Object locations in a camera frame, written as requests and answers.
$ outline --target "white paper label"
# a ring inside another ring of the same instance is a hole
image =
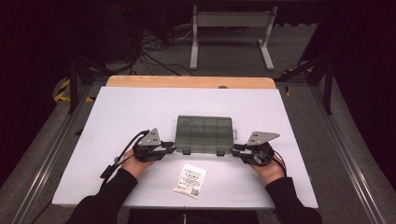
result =
[[[188,195],[194,199],[198,199],[205,176],[206,170],[189,164],[184,164],[174,191]]]

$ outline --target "metal rail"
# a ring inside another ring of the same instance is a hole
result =
[[[341,161],[346,167],[349,178],[353,184],[353,187],[358,193],[359,198],[361,199],[361,203],[367,213],[368,218],[370,219],[371,223],[386,224],[387,221],[378,209],[373,194],[370,191],[370,188],[364,178],[364,175],[361,172],[359,165],[356,163],[353,155],[350,153],[347,144],[344,142],[334,118],[331,115],[328,115],[326,109],[322,105],[323,98],[321,96],[320,89],[318,87],[310,87],[310,90],[312,92],[312,95],[314,96],[314,99],[316,100],[316,103],[320,108],[320,112],[323,115],[323,118],[329,125]]]
[[[78,111],[81,109],[81,106],[85,102],[85,98],[88,96],[90,92],[91,86],[83,86],[82,91],[78,96],[78,105],[76,107],[76,111],[73,114],[67,115],[64,120],[64,124],[59,131],[54,144],[52,145],[47,158],[44,160],[41,168],[35,175],[35,180],[32,186],[29,188],[20,208],[18,209],[17,214],[15,215],[12,223],[25,223],[26,219],[29,217],[32,209],[37,202],[38,197],[40,196],[41,190],[47,183],[47,180],[50,176],[53,166],[58,160],[59,154],[63,148],[64,141],[69,133],[69,130],[75,121]]]

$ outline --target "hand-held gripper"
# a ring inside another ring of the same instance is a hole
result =
[[[285,162],[283,162],[282,157],[274,151],[268,143],[268,141],[278,138],[279,136],[279,133],[253,132],[246,144],[234,144],[233,149],[231,149],[231,154],[235,157],[241,158],[243,163],[250,165],[266,166],[271,161],[275,161],[282,167],[286,176]],[[274,159],[275,153],[280,157],[283,164]]]
[[[137,137],[141,136],[137,139],[136,143],[134,143],[133,151],[134,154],[129,157],[123,157],[125,152],[129,149],[131,144],[136,140]],[[160,140],[160,135],[158,134],[157,129],[153,129],[151,131],[146,130],[138,133],[129,144],[125,147],[125,149],[121,152],[121,154],[114,159],[114,164],[108,165],[107,168],[100,175],[101,178],[104,179],[101,188],[107,183],[108,179],[111,175],[116,171],[116,169],[125,161],[132,157],[136,157],[139,161],[147,162],[147,161],[160,161],[166,154],[172,154],[175,151],[175,147],[173,147],[175,143],[173,142],[163,142]],[[155,150],[157,147],[163,147],[163,150]]]

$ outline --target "transparent plastic container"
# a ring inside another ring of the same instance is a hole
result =
[[[175,146],[178,152],[223,156],[233,148],[233,122],[226,117],[179,116]]]

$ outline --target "white tabletop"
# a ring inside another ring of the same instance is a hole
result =
[[[280,133],[270,141],[286,161],[299,199],[318,207],[278,90],[103,87],[52,203],[76,205],[98,192],[99,176],[140,131],[157,128],[175,141],[179,115],[231,117],[237,144],[253,131]],[[207,170],[198,199],[174,192],[184,164]],[[174,152],[151,165],[126,199],[130,207],[263,209],[274,207],[258,175],[239,158]]]

